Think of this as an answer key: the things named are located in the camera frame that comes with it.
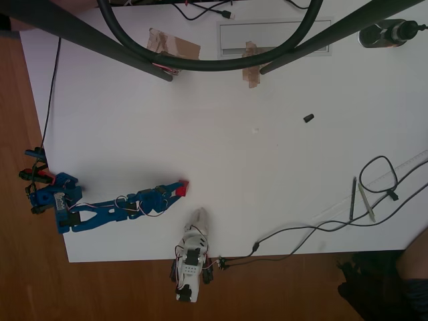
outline black bottle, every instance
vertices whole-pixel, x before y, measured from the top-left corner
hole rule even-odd
[[[399,47],[425,29],[426,25],[418,25],[416,21],[382,20],[359,31],[358,42],[365,48]]]

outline table surface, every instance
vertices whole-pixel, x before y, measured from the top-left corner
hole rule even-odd
[[[325,0],[319,16],[338,21],[364,3]],[[282,0],[239,1],[231,11],[236,20],[303,16]],[[219,15],[189,22],[171,5],[115,13],[142,45],[153,27],[201,45],[201,59],[217,59]],[[399,17],[427,23],[427,13],[425,2]],[[98,9],[80,18],[112,37]],[[58,39],[32,30],[21,40],[43,126]],[[50,170],[77,177],[82,201],[91,203],[190,181],[188,196],[158,218],[64,234],[69,261],[173,258],[198,207],[209,212],[212,256],[246,255],[280,227],[347,220],[352,178],[370,159],[383,154],[396,167],[428,149],[427,40],[428,32],[400,48],[364,49],[352,35],[333,45],[331,57],[302,58],[251,90],[241,71],[183,72],[168,83],[63,41],[45,140]],[[384,172],[377,163],[367,180]],[[397,189],[400,201],[426,181],[428,168],[412,174]],[[399,202],[386,200],[377,218]],[[299,253],[402,249],[427,225],[427,207],[422,192],[382,225],[317,232]],[[358,199],[355,215],[363,212]],[[289,253],[306,234],[278,235],[257,254]]]

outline wooden floor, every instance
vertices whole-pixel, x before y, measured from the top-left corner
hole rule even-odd
[[[170,261],[68,263],[54,212],[32,215],[17,176],[36,117],[21,43],[0,38],[0,320],[362,320],[338,295],[337,254],[215,270],[196,304],[175,300]]]

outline red gripper tip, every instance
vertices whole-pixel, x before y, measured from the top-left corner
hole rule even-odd
[[[188,181],[182,181],[182,180],[180,180],[179,182],[182,183],[183,186],[181,186],[175,190],[175,195],[184,197],[184,196],[186,196],[187,187],[189,186],[189,182]]]

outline white robotic arm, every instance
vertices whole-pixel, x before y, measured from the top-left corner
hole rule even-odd
[[[204,283],[212,280],[212,268],[208,266],[207,212],[196,210],[185,226],[185,234],[176,246],[176,260],[172,279],[176,280],[177,300],[196,302],[199,293],[199,274],[204,271]]]

